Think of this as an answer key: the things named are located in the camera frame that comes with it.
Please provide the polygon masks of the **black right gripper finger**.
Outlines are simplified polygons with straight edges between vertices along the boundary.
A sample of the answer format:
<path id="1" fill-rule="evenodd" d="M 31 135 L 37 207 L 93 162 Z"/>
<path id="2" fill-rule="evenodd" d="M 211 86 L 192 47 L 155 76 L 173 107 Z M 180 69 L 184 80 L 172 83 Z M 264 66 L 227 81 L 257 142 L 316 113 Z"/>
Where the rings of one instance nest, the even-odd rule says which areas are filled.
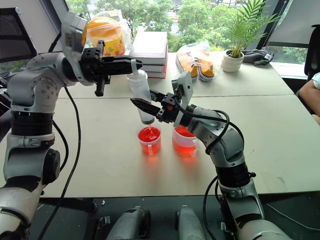
<path id="1" fill-rule="evenodd" d="M 165 98 L 165 94 L 158 92 L 156 90 L 150 89 L 150 96 L 151 96 L 151 100 L 154 102 L 162 102 L 162 100 Z"/>
<path id="2" fill-rule="evenodd" d="M 157 116 L 158 112 L 161 110 L 159 107 L 152 105 L 147 100 L 141 98 L 130 98 L 130 101 L 144 113 L 150 114 L 154 117 Z"/>

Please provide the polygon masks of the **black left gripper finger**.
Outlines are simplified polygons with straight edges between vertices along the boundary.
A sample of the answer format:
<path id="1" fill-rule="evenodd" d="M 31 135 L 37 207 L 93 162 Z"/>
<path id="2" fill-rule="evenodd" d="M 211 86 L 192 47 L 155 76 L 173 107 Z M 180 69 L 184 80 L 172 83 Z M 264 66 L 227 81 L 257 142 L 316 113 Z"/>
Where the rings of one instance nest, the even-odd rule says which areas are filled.
<path id="1" fill-rule="evenodd" d="M 103 57 L 101 60 L 103 66 L 108 68 L 131 68 L 132 60 L 136 59 L 130 56 L 108 56 Z M 139 66 L 137 66 L 137 68 L 141 68 L 143 65 L 140 60 L 136 60 L 136 63 Z"/>
<path id="2" fill-rule="evenodd" d="M 107 75 L 129 75 L 133 73 L 130 65 L 111 65 L 104 68 Z"/>

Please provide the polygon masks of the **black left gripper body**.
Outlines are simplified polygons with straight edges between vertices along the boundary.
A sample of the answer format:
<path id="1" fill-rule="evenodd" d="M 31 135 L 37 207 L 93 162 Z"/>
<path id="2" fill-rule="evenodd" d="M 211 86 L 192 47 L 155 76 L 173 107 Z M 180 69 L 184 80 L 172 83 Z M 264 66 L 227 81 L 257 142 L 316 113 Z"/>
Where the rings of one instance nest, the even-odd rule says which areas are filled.
<path id="1" fill-rule="evenodd" d="M 96 47 L 85 48 L 79 61 L 84 78 L 96 84 L 95 95 L 104 96 L 105 85 L 110 84 L 111 76 L 105 72 L 103 63 L 105 42 L 99 40 Z"/>

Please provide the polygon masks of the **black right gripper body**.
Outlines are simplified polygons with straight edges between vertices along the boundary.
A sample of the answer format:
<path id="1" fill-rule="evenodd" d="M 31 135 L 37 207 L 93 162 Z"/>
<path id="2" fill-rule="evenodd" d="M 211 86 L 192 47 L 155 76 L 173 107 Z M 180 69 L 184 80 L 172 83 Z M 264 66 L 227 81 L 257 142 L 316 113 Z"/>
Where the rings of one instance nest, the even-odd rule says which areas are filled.
<path id="1" fill-rule="evenodd" d="M 156 115 L 156 118 L 160 122 L 174 123 L 179 113 L 179 109 L 176 104 L 177 97 L 172 93 L 166 93 L 166 96 L 159 102 L 161 105 L 160 111 Z"/>

